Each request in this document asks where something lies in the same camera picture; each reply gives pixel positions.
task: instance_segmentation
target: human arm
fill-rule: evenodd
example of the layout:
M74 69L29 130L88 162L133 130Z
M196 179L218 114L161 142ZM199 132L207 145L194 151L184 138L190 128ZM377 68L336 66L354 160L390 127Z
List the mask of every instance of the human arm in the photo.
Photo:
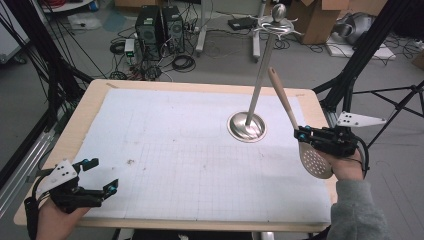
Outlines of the human arm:
M327 239L390 239L384 214L374 205L370 184L363 180L359 152L345 159L319 154L329 161L339 180Z
M78 221L90 208L77 208L67 214L48 199L40 208L38 216L37 240L64 240L75 228Z

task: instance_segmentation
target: white paper sheet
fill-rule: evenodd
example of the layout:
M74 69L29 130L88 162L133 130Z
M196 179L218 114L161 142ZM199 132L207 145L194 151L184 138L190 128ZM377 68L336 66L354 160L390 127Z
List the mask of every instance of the white paper sheet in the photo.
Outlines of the white paper sheet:
M276 96L255 113L268 133L243 143L228 118L247 111L251 95L111 89L74 161L100 159L80 185L101 189L119 178L116 195L88 216L255 222L329 222L323 180L309 175ZM290 98L300 125L297 98Z

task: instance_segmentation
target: human hand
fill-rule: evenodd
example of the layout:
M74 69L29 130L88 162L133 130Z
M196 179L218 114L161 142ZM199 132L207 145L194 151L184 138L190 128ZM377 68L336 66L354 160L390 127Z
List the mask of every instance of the human hand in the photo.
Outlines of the human hand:
M37 240L63 240L75 228L77 222L90 210L90 208L77 208L67 214L48 199L40 208L38 215Z
M316 150L331 165L334 175L338 180L363 180L361 154L358 150L347 158L338 158L333 155Z

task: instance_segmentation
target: brown utensil handle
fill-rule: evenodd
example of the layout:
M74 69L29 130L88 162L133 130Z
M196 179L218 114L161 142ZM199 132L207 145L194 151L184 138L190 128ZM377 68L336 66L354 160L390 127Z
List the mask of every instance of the brown utensil handle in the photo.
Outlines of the brown utensil handle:
M271 79L272 86L275 89L275 92L277 93L278 98L281 101L281 104L283 104L284 109L286 109L287 115L289 116L290 122L293 125L294 129L299 129L296 118L293 115L293 111L290 107L289 99L287 98L286 92L284 91L283 84L281 83L280 78L278 77L277 72L274 68L269 67L268 68L268 75Z

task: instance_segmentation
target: round metal base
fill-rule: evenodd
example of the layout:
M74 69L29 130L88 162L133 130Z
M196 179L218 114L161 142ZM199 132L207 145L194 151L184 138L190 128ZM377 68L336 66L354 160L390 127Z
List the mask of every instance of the round metal base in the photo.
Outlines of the round metal base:
M237 140L247 143L257 142L265 137L267 127L265 122L256 114L253 114L250 125L246 125L247 112L239 112L228 119L227 128L230 134Z

